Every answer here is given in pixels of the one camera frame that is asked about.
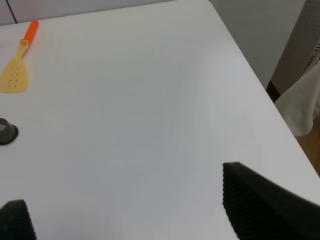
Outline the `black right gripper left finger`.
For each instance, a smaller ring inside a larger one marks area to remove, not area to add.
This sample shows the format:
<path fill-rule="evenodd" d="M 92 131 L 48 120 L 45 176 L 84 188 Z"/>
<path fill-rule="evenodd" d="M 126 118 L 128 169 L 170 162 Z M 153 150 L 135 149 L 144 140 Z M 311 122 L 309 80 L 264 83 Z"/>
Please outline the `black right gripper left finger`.
<path fill-rule="evenodd" d="M 37 239 L 27 204 L 23 199 L 8 201 L 0 208 L 0 239 Z"/>

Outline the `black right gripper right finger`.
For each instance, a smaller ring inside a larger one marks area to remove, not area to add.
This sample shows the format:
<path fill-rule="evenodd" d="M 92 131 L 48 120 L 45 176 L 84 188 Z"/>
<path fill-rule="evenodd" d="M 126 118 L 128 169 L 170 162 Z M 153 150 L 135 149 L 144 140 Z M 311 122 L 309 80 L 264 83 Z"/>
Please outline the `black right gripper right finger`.
<path fill-rule="evenodd" d="M 222 203 L 240 240 L 318 240 L 320 206 L 240 162 L 223 163 Z"/>

